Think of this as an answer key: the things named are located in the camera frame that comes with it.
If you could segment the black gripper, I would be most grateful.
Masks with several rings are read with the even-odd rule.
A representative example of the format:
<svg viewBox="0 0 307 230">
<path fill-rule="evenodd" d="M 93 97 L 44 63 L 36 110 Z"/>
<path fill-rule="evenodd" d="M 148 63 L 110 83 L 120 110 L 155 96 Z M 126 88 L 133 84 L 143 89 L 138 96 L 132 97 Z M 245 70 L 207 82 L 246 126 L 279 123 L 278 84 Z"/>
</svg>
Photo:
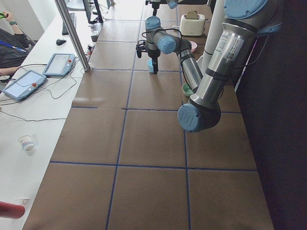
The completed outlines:
<svg viewBox="0 0 307 230">
<path fill-rule="evenodd" d="M 153 58 L 153 73 L 158 73 L 158 57 L 160 56 L 160 50 L 159 49 L 147 49 L 148 51 L 148 60 L 151 60 Z"/>
<path fill-rule="evenodd" d="M 146 0 L 145 1 L 145 5 L 151 4 L 152 8 L 153 8 L 153 14 L 152 16 L 156 16 L 157 14 L 157 10 L 160 7 L 160 0 Z"/>
</svg>

